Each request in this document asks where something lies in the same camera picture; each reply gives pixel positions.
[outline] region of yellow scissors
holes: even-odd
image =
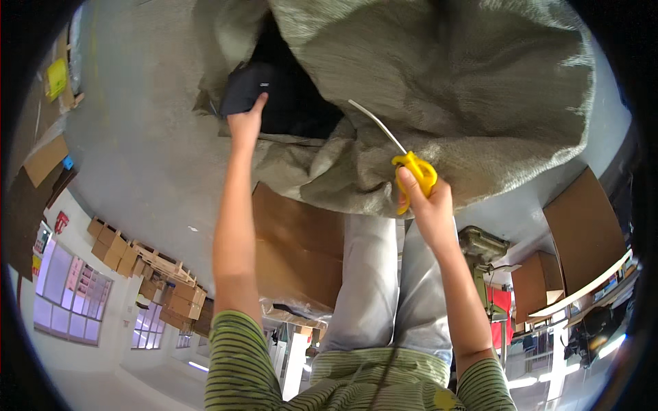
[[[393,133],[391,133],[391,131],[389,131],[389,129],[387,129],[387,127],[384,125],[384,123],[382,123],[379,118],[375,117],[373,113],[369,112],[362,105],[352,99],[347,101],[361,112],[363,112],[363,114],[373,119],[379,128],[382,129],[384,134],[386,134],[388,138],[390,138],[391,141],[393,141],[400,148],[400,150],[402,150],[402,153],[405,154],[403,156],[395,156],[393,157],[393,160],[391,160],[391,164],[397,166],[395,168],[395,182],[397,183],[397,187],[400,188],[400,191],[405,195],[405,204],[397,209],[397,215],[402,215],[407,211],[407,209],[409,209],[409,195],[405,190],[405,186],[402,185],[402,182],[400,181],[400,176],[398,174],[400,167],[407,167],[409,171],[411,171],[413,176],[418,181],[418,184],[422,189],[422,193],[425,194],[425,197],[430,196],[432,187],[434,187],[434,184],[436,184],[436,171],[430,163],[416,157],[416,154],[414,154],[413,151],[405,150],[405,148],[402,147],[402,144],[400,144],[400,142],[393,136]]]

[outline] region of red sign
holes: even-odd
[[[57,215],[57,222],[55,223],[55,233],[61,234],[64,227],[68,225],[68,217],[63,211]]]

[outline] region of scissor handle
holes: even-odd
[[[400,189],[400,191],[405,195],[405,204],[397,209],[397,215],[402,215],[409,209],[410,200],[405,186],[402,184],[402,181],[400,181],[400,167],[404,166],[408,168],[409,171],[411,171],[413,176],[416,178],[416,181],[418,181],[420,189],[422,190],[422,193],[425,195],[425,197],[430,196],[432,187],[434,187],[434,184],[436,184],[437,175],[434,167],[432,167],[430,163],[419,159],[412,151],[407,152],[407,154],[404,156],[393,157],[391,163],[394,166],[397,166],[395,169],[395,182],[397,183],[397,187]]]

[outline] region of wooden pallet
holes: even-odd
[[[133,241],[132,249],[135,250],[141,259],[144,260],[144,262],[146,262],[160,274],[163,274],[179,283],[187,284],[191,287],[195,287],[197,285],[196,277],[190,274],[190,270],[183,267],[182,261],[160,253],[158,250],[149,247],[137,240]]]

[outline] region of red fabric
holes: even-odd
[[[499,289],[493,289],[493,303],[498,307],[507,311],[507,338],[505,341],[507,345],[512,340],[512,335],[514,331],[512,330],[512,319],[509,316],[509,312],[512,309],[512,293],[508,291],[501,291]],[[492,299],[492,289],[487,287],[487,300],[491,301]],[[492,324],[492,339],[493,347],[495,349],[500,348],[500,323],[495,322]]]

